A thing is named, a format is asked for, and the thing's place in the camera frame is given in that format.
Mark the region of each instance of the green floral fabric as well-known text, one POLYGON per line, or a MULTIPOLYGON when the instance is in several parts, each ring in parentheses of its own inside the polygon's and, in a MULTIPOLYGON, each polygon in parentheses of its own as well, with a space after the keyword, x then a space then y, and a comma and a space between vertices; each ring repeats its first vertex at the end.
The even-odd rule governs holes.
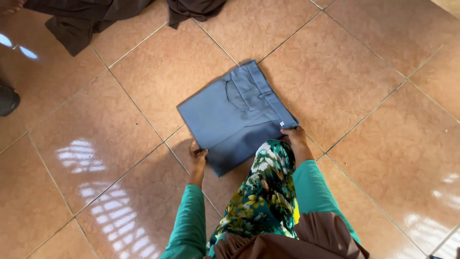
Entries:
POLYGON ((292 179, 294 163, 288 144, 278 140, 265 142, 257 150, 246 181, 228 203, 208 245, 216 244, 224 233, 245 238, 265 233, 297 238, 293 229, 294 214, 298 214, 292 179))

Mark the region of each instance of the brown fabric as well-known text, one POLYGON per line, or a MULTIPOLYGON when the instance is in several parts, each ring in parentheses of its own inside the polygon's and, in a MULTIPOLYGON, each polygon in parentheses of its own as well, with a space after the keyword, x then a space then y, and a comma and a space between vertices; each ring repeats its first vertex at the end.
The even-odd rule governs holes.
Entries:
POLYGON ((99 33, 117 20, 139 15, 155 0, 27 0, 24 8, 54 17, 45 26, 76 56, 99 33))
POLYGON ((192 17, 204 22, 217 16, 226 0, 167 0, 169 5, 169 26, 177 29, 179 23, 192 17))
POLYGON ((294 226, 297 239, 263 234, 252 239, 227 235, 214 246, 216 259, 369 259, 334 213, 302 214, 294 226))

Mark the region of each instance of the folded trousers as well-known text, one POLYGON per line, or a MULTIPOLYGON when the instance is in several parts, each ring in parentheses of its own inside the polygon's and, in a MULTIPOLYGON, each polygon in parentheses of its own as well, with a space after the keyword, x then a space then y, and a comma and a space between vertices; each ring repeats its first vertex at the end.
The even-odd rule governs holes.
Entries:
POLYGON ((262 143, 282 137, 298 120, 273 92, 255 60, 210 84, 178 107, 218 177, 253 156, 262 143))

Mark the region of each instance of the tiled floor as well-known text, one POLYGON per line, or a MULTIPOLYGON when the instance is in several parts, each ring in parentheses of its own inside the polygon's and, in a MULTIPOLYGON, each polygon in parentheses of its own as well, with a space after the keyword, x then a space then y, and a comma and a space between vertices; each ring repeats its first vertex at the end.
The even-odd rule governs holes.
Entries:
MULTIPOLYGON (((173 30, 166 6, 74 58, 48 15, 0 18, 0 77, 22 97, 0 118, 2 258, 157 258, 191 168, 177 105, 249 59, 374 258, 454 258, 460 20, 429 0, 229 0, 173 30)), ((208 236, 251 163, 206 168, 208 236)))

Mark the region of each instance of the teal sleeve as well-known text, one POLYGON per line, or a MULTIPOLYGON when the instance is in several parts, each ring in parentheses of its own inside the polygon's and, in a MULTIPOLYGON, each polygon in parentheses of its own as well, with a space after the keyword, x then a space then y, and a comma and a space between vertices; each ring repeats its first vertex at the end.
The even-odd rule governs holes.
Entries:
POLYGON ((166 251, 161 259, 202 258, 206 254, 206 220, 204 196, 201 189, 185 187, 166 251))
POLYGON ((361 244, 356 231, 340 211, 339 205, 315 161, 303 162, 294 172, 293 180, 299 213, 333 212, 345 221, 351 237, 361 244))

